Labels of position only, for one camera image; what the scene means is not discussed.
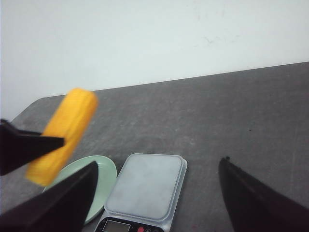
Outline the right gripper black claw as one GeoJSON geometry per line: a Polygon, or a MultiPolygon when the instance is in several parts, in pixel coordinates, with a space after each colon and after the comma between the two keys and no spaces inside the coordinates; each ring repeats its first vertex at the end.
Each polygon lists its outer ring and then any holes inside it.
{"type": "Polygon", "coordinates": [[[222,158],[221,191],[236,232],[307,232],[309,210],[222,158]]]}
{"type": "Polygon", "coordinates": [[[0,120],[0,175],[4,176],[51,151],[64,146],[64,138],[20,130],[0,120]]]}
{"type": "Polygon", "coordinates": [[[80,232],[93,202],[98,165],[89,163],[44,193],[3,213],[2,232],[80,232]]]}

